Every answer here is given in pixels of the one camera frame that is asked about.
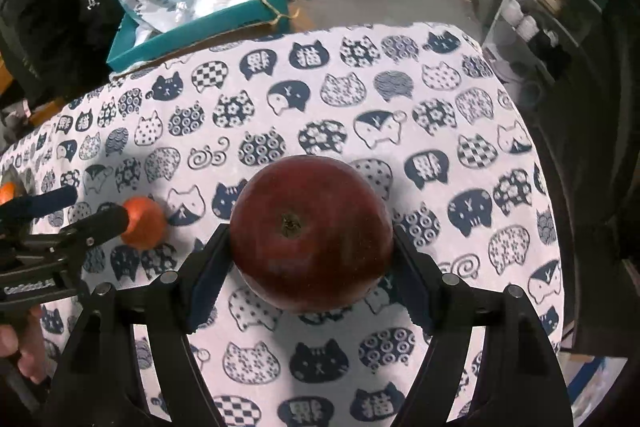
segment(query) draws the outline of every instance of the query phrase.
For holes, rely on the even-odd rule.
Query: metal pivot bolt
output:
[[[449,286],[455,286],[460,282],[460,277],[454,273],[446,273],[442,276],[442,282]]]
[[[175,282],[177,279],[178,279],[178,272],[173,270],[166,271],[160,276],[160,282],[162,284],[171,284]]]
[[[509,292],[509,294],[512,297],[515,297],[516,299],[519,299],[520,297],[522,297],[524,295],[524,291],[522,288],[520,288],[520,286],[516,286],[514,284],[510,284],[507,286],[507,291]]]
[[[107,293],[109,293],[109,290],[111,290],[112,286],[111,283],[108,282],[101,282],[100,284],[98,284],[95,287],[95,292],[100,296],[104,296],[107,295]]]

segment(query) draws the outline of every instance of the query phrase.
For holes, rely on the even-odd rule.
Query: red apple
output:
[[[233,260],[246,283],[294,313],[353,304],[391,263],[385,203],[353,168],[290,156],[258,172],[230,221]]]

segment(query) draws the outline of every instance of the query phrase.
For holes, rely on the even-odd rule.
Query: concrete floor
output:
[[[475,39],[481,35],[481,25],[468,0],[307,0],[303,5],[315,27],[320,29],[427,21],[456,25]]]

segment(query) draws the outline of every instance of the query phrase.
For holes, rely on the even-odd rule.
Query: cat-patterned tablecloth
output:
[[[452,26],[334,28],[185,55],[73,101],[2,165],[38,192],[78,187],[78,203],[39,220],[36,233],[136,193],[164,205],[170,233],[160,247],[139,252],[116,239],[86,256],[91,288],[124,288],[179,267],[228,221],[251,176],[296,154],[353,166],[443,272],[495,291],[522,286],[559,344],[560,256],[538,156],[478,44]],[[56,360],[79,307],[45,308]],[[452,418],[476,383],[476,329]],[[136,336],[150,410],[167,417],[145,328]],[[229,426],[346,427],[393,421],[429,339],[391,277],[348,308],[291,315],[233,270],[190,343]]]

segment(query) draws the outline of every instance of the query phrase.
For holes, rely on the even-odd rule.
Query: teal box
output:
[[[280,13],[289,14],[287,0],[267,1]],[[111,43],[107,64],[113,71],[124,71],[136,62],[155,60],[220,33],[272,21],[275,17],[276,14],[261,0],[251,0],[183,24],[134,47],[138,24],[125,14]],[[274,31],[287,33],[289,20],[281,18]]]

